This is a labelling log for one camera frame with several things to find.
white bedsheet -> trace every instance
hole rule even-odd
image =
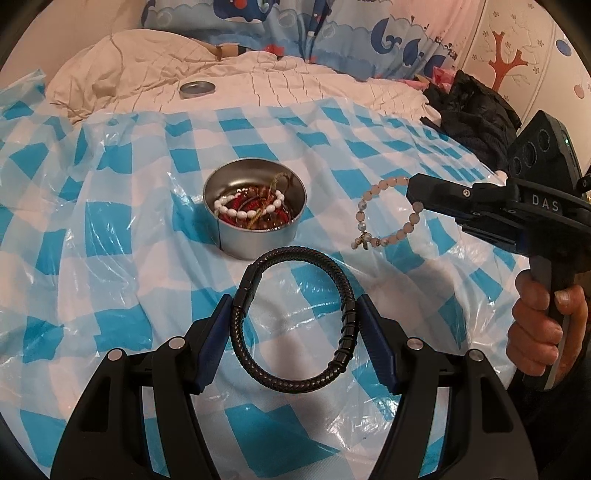
[[[182,100],[178,89],[192,80],[213,82],[215,93]],[[296,57],[278,60],[263,51],[217,61],[197,41],[154,30],[117,33],[82,50],[56,74],[47,97],[73,123],[100,109],[175,113],[330,97],[348,98],[383,115],[441,121],[421,92],[400,82],[359,82],[322,65]]]

camera lens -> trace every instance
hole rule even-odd
[[[546,130],[540,130],[538,134],[538,143],[542,151],[547,152],[550,149],[550,136]]]
[[[528,168],[533,167],[536,159],[537,154],[535,152],[534,144],[531,142],[526,143],[523,147],[523,162],[525,163],[525,166]]]
[[[515,157],[513,159],[513,172],[515,175],[519,175],[521,173],[521,160],[519,157]]]

metal tin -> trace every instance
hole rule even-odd
[[[178,93],[182,99],[201,97],[215,91],[216,86],[213,83],[204,82],[202,80],[197,82],[183,83],[181,88],[178,89]]]
[[[246,230],[223,222],[214,214],[213,203],[222,195],[241,187],[269,185],[278,173],[285,173],[290,178],[285,201],[293,211],[291,222],[270,230]],[[281,183],[278,188],[281,191],[285,189]],[[254,260],[269,250],[288,245],[294,239],[306,206],[306,189],[300,178],[286,166],[260,158],[244,158],[211,174],[203,187],[203,204],[208,212],[207,230],[217,247],[240,260]]]

hand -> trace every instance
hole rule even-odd
[[[535,282],[529,270],[515,279],[521,297],[513,307],[515,323],[509,329],[507,356],[526,375],[541,377],[548,365],[558,359],[556,345],[563,337],[560,325],[545,315],[550,305],[550,294]],[[556,306],[563,315],[570,315],[570,327],[564,352],[557,372],[561,381],[576,362],[587,326],[587,302],[583,289],[575,285],[554,295]]]

plastic sheet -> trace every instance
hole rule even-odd
[[[277,160],[306,185],[294,244],[329,254],[356,294],[436,349],[481,348],[507,383],[504,354],[522,259],[425,212],[395,247],[350,248],[361,193],[382,177],[426,172],[469,184],[490,171],[419,124],[345,100],[290,108],[162,115],[95,114],[81,128],[54,116],[40,74],[0,93],[0,410],[48,472],[60,435],[110,348],[156,348],[232,294],[247,262],[221,254],[204,231],[208,175],[239,157]],[[370,203],[368,229],[396,231],[404,189]],[[281,264],[265,273],[245,324],[271,372],[320,372],[340,336],[339,297],[321,271]],[[423,473],[442,443],[440,392]],[[166,472],[151,391],[145,425],[152,464]],[[397,410],[360,342],[348,371],[305,395],[266,390],[230,346],[194,399],[223,479],[366,479]]]

